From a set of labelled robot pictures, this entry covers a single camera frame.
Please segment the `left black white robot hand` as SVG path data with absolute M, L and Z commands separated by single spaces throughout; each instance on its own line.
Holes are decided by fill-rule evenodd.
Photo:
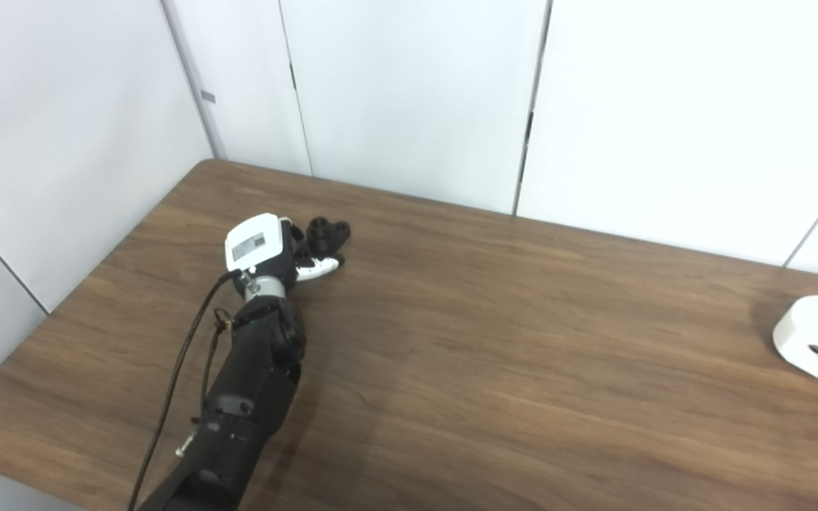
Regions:
M 302 229 L 288 217 L 264 213 L 237 224 L 225 237 L 225 268 L 250 278 L 270 276 L 287 288 L 331 274 L 344 264 L 347 222 L 312 218 Z

